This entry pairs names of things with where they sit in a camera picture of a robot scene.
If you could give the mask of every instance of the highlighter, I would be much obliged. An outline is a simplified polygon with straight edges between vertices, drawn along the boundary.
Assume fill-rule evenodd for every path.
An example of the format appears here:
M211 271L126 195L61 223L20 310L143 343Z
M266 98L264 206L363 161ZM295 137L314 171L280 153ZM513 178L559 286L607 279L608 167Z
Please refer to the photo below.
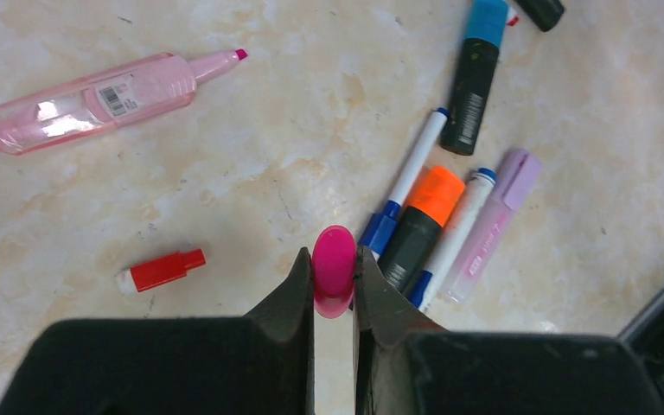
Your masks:
M539 160L523 149L508 152L497 171L497 184L485 202L472 231L447 276L446 294L464 302L475 289L482 271L515 212L528 197L541 171Z
M472 4L447 106L450 119L440 141L445 150L462 156L475 153L507 19L508 5L502 0Z
M412 194L378 260L383 277L399 292L405 295L413 288L414 276L431 255L463 191L464 182L444 167L435 166Z
M192 61L155 54L1 104L0 151L20 155L189 105L198 85L247 56L243 49Z
M424 167L431 147L437 142L437 137L442 132L448 117L449 113L444 108L439 108L429 116L408 160L405 162L404 168L400 172L398 181L391 190L386 205L383 210L374 214L367 223L365 231L360 237L359 245L369 247L375 259L379 259L380 255L386 250L388 241L396 229L396 219L399 216L401 205L403 205L408 192L421 172L421 168Z
M205 255L202 249L175 252L120 272L116 276L116 283L123 294L134 294L185 278L187 271L203 265Z

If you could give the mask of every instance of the pink marker cap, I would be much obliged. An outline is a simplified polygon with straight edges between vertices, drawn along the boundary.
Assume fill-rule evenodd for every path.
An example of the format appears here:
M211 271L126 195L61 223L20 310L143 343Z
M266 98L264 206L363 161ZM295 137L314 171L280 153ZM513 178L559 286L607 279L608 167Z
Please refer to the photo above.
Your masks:
M314 308L320 316L337 318L350 305L354 294L357 244L353 234L338 225L328 227L314 244Z

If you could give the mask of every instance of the pink highlighter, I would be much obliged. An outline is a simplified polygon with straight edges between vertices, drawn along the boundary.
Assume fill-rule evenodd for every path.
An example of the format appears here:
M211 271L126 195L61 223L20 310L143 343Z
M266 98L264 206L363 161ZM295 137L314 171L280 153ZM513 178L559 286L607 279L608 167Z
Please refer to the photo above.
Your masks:
M20 155L189 105L197 85L246 57L243 49L189 62L155 54L1 104L0 151Z
M447 276L446 286L449 288L443 291L454 301L463 303L475 289L510 220L531 193L540 171L540 162L526 150L513 149L505 156L497 170L495 188Z

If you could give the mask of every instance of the barcode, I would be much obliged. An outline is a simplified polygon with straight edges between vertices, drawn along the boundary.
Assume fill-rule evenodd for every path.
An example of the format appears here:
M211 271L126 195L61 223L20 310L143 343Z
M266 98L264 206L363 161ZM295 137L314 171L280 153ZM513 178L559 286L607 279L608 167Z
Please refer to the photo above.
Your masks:
M475 142L475 140L472 139L472 136L477 133L475 128L477 127L477 121L479 121L482 116L483 101L484 99L476 93L470 94L467 106L464 107L467 112L464 113L464 127L462 129L462 136L459 137L459 141L465 144L473 144Z
M405 286L403 285L403 283L405 282L403 280L404 276L405 276L405 268L398 264L393 264L393 268L391 268L385 275L388 282L391 283L394 287L396 287L400 291L405 288Z
M108 107L111 108L113 117L125 114L125 107L121 102L121 98L118 97L116 90L112 86L108 86L105 89L100 90L100 95L105 99L105 103L108 104Z

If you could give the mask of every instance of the magenta highlighter cap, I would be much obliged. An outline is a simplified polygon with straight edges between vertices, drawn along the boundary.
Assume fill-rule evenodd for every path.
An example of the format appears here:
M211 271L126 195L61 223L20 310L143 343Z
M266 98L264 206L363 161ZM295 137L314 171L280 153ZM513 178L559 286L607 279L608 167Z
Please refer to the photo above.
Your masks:
M515 212L531 193L540 171L541 164L533 154L523 149L511 150L498 169L494 192Z
M354 293L357 244L353 234L341 226L328 227L314 244L314 308L320 316L337 318L348 309Z

